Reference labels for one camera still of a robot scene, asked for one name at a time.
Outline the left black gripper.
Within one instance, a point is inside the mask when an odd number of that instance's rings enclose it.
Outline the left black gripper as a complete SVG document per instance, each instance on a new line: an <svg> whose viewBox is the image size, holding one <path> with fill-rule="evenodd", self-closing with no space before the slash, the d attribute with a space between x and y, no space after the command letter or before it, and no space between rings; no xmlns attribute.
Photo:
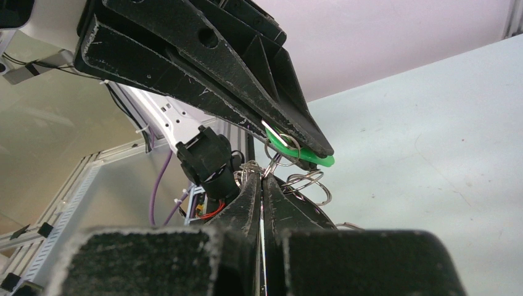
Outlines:
<svg viewBox="0 0 523 296"><path fill-rule="evenodd" d="M81 20L91 1L1 1L1 39L20 31L27 36L75 52Z"/></svg>

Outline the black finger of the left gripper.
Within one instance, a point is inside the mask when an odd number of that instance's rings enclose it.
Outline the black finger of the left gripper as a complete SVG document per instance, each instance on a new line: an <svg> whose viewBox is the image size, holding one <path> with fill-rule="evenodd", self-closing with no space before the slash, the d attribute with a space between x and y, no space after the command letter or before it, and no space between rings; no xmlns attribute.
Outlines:
<svg viewBox="0 0 523 296"><path fill-rule="evenodd" d="M289 53L251 27L246 1L104 1L103 6L159 39L156 62L193 76L215 94L202 109L264 136L262 120L319 157L333 155L311 116Z"/></svg>
<svg viewBox="0 0 523 296"><path fill-rule="evenodd" d="M93 15L84 22L74 65L83 73L172 97L216 116L202 109L203 105L215 98L213 92L177 67L156 62L154 52L160 46L157 38L139 37L138 28L118 15ZM243 126L236 126L257 138L266 137L266 134L260 136Z"/></svg>

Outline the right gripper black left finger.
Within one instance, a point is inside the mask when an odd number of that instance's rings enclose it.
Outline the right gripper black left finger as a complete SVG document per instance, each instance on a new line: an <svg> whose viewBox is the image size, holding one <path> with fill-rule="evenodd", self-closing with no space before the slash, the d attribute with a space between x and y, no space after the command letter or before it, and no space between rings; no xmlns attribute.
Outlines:
<svg viewBox="0 0 523 296"><path fill-rule="evenodd" d="M257 295L261 188L250 175L207 224L85 229L65 245L43 294Z"/></svg>

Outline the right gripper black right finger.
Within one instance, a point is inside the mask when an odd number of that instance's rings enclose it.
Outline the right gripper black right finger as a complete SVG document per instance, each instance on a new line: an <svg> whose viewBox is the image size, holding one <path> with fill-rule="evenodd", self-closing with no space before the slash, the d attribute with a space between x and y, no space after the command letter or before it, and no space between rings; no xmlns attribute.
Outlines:
<svg viewBox="0 0 523 296"><path fill-rule="evenodd" d="M341 230L262 182L268 295L465 295L440 239L418 229Z"/></svg>

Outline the green key tag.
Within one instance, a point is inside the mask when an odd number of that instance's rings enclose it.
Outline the green key tag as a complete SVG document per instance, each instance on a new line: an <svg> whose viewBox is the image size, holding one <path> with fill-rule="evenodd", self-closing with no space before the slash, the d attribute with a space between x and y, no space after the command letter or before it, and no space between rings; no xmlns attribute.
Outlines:
<svg viewBox="0 0 523 296"><path fill-rule="evenodd" d="M331 167L335 164L335 159L333 155L329 155L325 158L317 156L314 152L307 148L297 148L291 147L290 144L284 145L282 140L284 136L280 134L276 136L276 132L265 128L269 142L274 146L274 149L283 155L287 155L299 160L304 160L306 162L314 163L316 165Z"/></svg>

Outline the large grey keyring with keys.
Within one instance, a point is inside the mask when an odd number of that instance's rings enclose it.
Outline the large grey keyring with keys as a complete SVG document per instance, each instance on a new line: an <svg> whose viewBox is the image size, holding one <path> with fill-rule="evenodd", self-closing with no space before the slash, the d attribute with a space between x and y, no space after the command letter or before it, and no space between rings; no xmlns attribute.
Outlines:
<svg viewBox="0 0 523 296"><path fill-rule="evenodd" d="M302 147L296 138L262 120L263 129L269 128L276 136L284 136L284 145ZM264 152L269 158L266 166L254 160L243 165L237 173L237 184L246 186L249 175L260 178L260 255L263 270L262 287L265 295L285 295L286 276L282 234L285 231L361 231L353 223L335 223L323 207L333 200L332 192L321 180L322 169L316 164L283 155L274 149L267 133Z"/></svg>

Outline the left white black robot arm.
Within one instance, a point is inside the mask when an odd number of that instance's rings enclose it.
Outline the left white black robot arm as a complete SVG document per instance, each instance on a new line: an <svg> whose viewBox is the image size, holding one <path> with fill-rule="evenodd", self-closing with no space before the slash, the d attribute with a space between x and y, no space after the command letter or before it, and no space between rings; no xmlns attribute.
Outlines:
<svg viewBox="0 0 523 296"><path fill-rule="evenodd" d="M1 29L73 52L73 68L131 93L194 183L228 164L179 100L242 128L305 170L334 150L305 102L277 21L253 1L2 1Z"/></svg>

